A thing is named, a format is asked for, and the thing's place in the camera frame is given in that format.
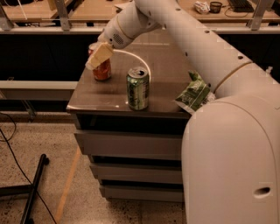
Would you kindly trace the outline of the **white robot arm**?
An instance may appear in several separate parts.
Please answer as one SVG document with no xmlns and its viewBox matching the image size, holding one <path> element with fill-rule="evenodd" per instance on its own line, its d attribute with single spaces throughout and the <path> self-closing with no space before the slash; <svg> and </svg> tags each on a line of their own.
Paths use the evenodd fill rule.
<svg viewBox="0 0 280 224">
<path fill-rule="evenodd" d="M 216 95 L 183 135 L 187 224 L 280 224 L 280 84 L 257 64 L 177 0 L 132 0 L 101 33 L 87 68 L 159 26 Z"/>
</svg>

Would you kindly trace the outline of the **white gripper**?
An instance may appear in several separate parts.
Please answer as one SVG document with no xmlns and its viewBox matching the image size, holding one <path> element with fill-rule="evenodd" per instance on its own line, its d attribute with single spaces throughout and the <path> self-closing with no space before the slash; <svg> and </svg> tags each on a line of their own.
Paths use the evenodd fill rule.
<svg viewBox="0 0 280 224">
<path fill-rule="evenodd" d="M 108 60 L 113 55 L 113 47 L 123 49 L 128 46 L 133 41 L 130 36 L 132 28 L 133 24 L 130 18 L 126 18 L 123 15 L 113 17 L 98 37 L 100 42 L 93 43 L 88 47 L 89 56 L 86 68 L 94 70 L 101 63 Z"/>
</svg>

